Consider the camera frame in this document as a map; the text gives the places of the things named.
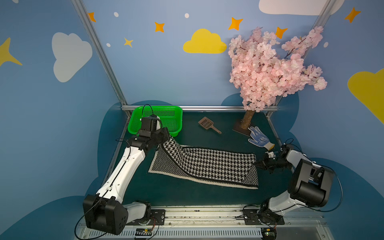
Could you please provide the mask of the black white knitted scarf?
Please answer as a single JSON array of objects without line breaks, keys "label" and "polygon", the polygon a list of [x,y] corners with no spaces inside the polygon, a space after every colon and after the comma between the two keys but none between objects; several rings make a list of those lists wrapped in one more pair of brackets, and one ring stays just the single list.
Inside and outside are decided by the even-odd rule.
[{"label": "black white knitted scarf", "polygon": [[222,187],[256,190],[255,154],[180,145],[174,138],[158,146],[149,173]]}]

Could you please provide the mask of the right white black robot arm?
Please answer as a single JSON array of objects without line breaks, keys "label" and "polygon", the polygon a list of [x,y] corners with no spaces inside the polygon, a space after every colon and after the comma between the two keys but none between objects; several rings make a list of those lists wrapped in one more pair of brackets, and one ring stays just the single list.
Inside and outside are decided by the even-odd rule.
[{"label": "right white black robot arm", "polygon": [[291,169],[293,175],[288,189],[263,201],[259,221],[269,225],[283,224],[283,216],[298,208],[319,211],[329,201],[333,180],[339,181],[335,171],[310,160],[297,146],[284,144],[280,152],[267,152],[256,167],[272,173],[276,169]]}]

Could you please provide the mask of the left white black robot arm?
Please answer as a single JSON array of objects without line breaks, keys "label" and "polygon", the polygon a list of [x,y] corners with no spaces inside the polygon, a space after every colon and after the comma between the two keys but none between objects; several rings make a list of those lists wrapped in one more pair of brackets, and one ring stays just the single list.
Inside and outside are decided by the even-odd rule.
[{"label": "left white black robot arm", "polygon": [[156,131],[139,131],[127,141],[127,147],[117,167],[95,195],[87,195],[83,201],[87,228],[119,235],[127,223],[136,220],[147,221],[151,214],[151,205],[144,201],[135,201],[123,205],[126,190],[146,154],[152,148],[170,140],[167,128]]}]

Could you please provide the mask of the green plastic basket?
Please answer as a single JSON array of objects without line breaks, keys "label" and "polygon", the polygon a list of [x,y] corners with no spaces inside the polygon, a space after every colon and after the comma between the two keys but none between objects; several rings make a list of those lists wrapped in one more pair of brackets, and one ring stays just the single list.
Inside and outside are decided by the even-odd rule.
[{"label": "green plastic basket", "polygon": [[142,106],[136,108],[130,118],[128,132],[136,135],[141,129],[142,117],[156,115],[162,121],[163,127],[167,127],[172,137],[176,137],[183,127],[183,110],[178,106]]}]

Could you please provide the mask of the blue white work glove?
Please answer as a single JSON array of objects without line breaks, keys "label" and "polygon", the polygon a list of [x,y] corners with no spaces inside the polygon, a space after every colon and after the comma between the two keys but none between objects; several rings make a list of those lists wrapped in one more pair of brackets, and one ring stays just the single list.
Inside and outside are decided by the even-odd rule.
[{"label": "blue white work glove", "polygon": [[249,127],[248,130],[250,131],[249,143],[259,148],[265,148],[268,151],[271,151],[275,147],[275,144],[272,144],[269,138],[258,127]]}]

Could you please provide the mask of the brown plastic litter scoop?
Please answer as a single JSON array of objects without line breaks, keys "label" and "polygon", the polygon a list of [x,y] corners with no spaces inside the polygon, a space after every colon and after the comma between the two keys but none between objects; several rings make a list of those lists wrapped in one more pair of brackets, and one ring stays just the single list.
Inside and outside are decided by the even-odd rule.
[{"label": "brown plastic litter scoop", "polygon": [[215,126],[214,126],[214,122],[210,119],[208,119],[207,117],[203,117],[199,122],[199,125],[201,127],[203,127],[205,130],[209,130],[209,129],[213,129],[214,131],[216,131],[218,134],[222,134],[222,132],[220,130],[218,130]]}]

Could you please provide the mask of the right electronics board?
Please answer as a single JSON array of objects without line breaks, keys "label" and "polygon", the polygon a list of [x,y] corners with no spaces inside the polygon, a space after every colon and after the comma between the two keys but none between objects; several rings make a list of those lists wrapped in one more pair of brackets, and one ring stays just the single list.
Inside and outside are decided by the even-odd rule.
[{"label": "right electronics board", "polygon": [[277,231],[274,228],[262,228],[261,229],[262,240],[276,240]]}]

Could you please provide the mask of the left electronics board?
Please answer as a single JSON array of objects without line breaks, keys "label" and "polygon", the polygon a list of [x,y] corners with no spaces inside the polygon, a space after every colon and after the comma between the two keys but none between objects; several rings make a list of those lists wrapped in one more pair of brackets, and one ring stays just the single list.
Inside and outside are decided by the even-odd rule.
[{"label": "left electronics board", "polygon": [[134,239],[149,239],[152,236],[152,231],[149,229],[136,229],[134,234]]}]

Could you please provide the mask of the aluminium frame back bar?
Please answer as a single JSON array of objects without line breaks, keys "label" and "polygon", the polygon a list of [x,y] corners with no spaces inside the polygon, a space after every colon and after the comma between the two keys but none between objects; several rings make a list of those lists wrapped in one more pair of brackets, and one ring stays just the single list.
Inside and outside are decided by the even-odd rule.
[{"label": "aluminium frame back bar", "polygon": [[[123,111],[133,111],[142,105],[122,105]],[[243,106],[176,106],[180,107],[184,112],[243,112],[245,111]],[[278,106],[270,106],[263,111],[277,112]]]}]

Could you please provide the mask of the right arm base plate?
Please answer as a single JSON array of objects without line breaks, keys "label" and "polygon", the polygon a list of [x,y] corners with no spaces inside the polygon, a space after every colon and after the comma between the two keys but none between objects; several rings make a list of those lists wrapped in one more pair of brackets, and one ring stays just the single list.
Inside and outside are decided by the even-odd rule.
[{"label": "right arm base plate", "polygon": [[266,212],[259,213],[258,209],[243,209],[244,221],[246,225],[284,225],[283,216]]}]

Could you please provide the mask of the aluminium front rail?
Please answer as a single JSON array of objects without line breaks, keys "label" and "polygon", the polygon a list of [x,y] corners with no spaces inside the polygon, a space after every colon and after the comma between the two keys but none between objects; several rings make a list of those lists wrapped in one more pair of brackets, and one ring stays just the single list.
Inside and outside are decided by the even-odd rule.
[{"label": "aluminium front rail", "polygon": [[87,228],[84,221],[75,227],[76,240],[135,240],[136,229],[149,229],[149,239],[136,240],[261,240],[262,228],[274,228],[276,240],[332,240],[334,239],[323,214],[309,209],[286,213],[284,225],[246,225],[243,209],[258,206],[157,206],[165,209],[163,226],[143,226],[132,222],[119,235]]}]

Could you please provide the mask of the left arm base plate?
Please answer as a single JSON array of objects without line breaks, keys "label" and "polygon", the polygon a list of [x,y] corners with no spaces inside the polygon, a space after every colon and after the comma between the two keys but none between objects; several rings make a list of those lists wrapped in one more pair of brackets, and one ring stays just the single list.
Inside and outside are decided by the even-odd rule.
[{"label": "left arm base plate", "polygon": [[165,224],[165,217],[165,209],[155,209],[151,210],[151,213],[145,216],[143,219],[138,220],[138,223],[143,226],[163,226]]}]

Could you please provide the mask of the left aluminium frame post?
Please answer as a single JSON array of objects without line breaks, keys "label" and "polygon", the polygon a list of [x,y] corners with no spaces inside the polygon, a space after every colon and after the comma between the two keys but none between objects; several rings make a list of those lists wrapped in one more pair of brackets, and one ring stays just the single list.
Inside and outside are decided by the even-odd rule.
[{"label": "left aluminium frame post", "polygon": [[83,1],[81,0],[72,0],[72,4],[74,5],[75,7],[75,10],[78,14],[78,16],[80,17],[82,23],[83,23],[83,26],[96,50],[96,53],[103,65],[103,68],[107,74],[107,77],[109,78],[110,80],[110,83],[121,103],[122,106],[125,106],[125,105],[128,105],[127,103],[127,100],[124,96],[124,93],[122,91],[122,88],[120,86],[120,83],[112,69],[112,66],[107,58],[107,55],[103,49],[103,46],[102,46],[102,43],[96,33],[96,30],[92,24],[92,21],[88,15],[88,12],[87,12],[87,9],[86,9],[86,6],[84,4]]}]

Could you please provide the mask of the aluminium frame post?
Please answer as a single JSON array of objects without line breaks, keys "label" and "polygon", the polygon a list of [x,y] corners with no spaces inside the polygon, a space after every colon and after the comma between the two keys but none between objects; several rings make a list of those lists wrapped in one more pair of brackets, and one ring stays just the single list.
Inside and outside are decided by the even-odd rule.
[{"label": "aluminium frame post", "polygon": [[[334,6],[336,5],[336,3],[337,3],[337,0],[327,0],[325,2],[323,9],[321,10],[321,12],[318,15],[314,25],[312,26],[312,29],[314,29],[316,27],[324,27],[326,25],[328,19],[332,15],[332,10],[333,10]],[[278,105],[279,105],[280,101],[282,100],[282,98],[283,97],[277,97],[276,98],[276,101],[274,103],[274,107],[276,107],[277,110],[275,110],[275,111],[268,110],[267,111],[266,117],[268,120],[271,119],[274,112],[278,111],[278,109],[279,109]]]},{"label": "aluminium frame post", "polygon": [[83,26],[96,50],[96,53],[103,65],[103,68],[107,74],[107,77],[109,78],[110,80],[110,83],[121,103],[122,106],[125,106],[125,105],[128,105],[127,103],[127,100],[124,96],[124,93],[122,91],[122,88],[120,86],[120,83],[112,69],[112,66],[107,58],[107,55],[103,49],[103,46],[102,46],[102,43],[96,33],[96,30],[92,24],[92,21],[88,15],[88,12],[87,12],[87,9],[86,9],[86,6],[84,4],[83,1],[81,0],[72,0],[72,4],[74,5],[75,7],[75,10],[78,14],[78,16],[80,17],[82,23],[83,23]]}]

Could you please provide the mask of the right aluminium frame post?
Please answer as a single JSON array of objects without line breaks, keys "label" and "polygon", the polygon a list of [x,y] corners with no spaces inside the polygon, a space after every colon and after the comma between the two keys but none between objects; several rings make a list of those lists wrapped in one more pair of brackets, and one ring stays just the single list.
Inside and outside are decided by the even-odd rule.
[{"label": "right aluminium frame post", "polygon": [[[327,0],[325,2],[323,9],[321,10],[321,12],[318,15],[314,25],[312,26],[312,29],[314,29],[316,27],[324,27],[326,25],[328,19],[332,15],[332,10],[333,10],[334,6],[336,5],[336,3],[337,3],[337,0]],[[277,110],[275,110],[275,111],[268,110],[267,111],[266,117],[268,120],[271,119],[274,112],[278,111],[278,109],[279,109],[278,105],[279,105],[280,101],[282,100],[282,98],[283,97],[277,97],[276,98],[276,101],[274,103],[274,107],[276,107]]]}]

